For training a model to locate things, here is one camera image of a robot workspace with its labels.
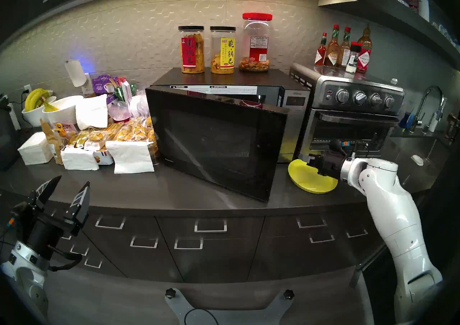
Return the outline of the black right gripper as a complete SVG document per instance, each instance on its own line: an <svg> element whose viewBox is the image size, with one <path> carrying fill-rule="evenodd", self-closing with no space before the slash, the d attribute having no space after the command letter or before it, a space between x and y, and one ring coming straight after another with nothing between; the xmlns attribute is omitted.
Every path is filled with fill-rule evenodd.
<svg viewBox="0 0 460 325"><path fill-rule="evenodd" d="M308 167L313 174L341 180L341 171L346 160L346 154L335 151L327 151L323 154L310 153L308 155Z"/></svg>

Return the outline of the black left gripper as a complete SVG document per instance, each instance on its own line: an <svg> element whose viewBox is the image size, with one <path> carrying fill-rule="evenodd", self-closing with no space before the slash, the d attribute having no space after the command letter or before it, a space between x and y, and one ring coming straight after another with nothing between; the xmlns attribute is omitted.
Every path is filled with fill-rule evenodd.
<svg viewBox="0 0 460 325"><path fill-rule="evenodd" d="M50 260L54 253L67 260L81 260L82 255L61 251L57 249L57 244L65 233L76 237L83 228L88 218L90 182L87 181L76 194L65 211L64 218L57 218L43 211L61 177L59 175L44 182L29 194L28 205L34 210L34 224L26 245L46 260Z"/></svg>

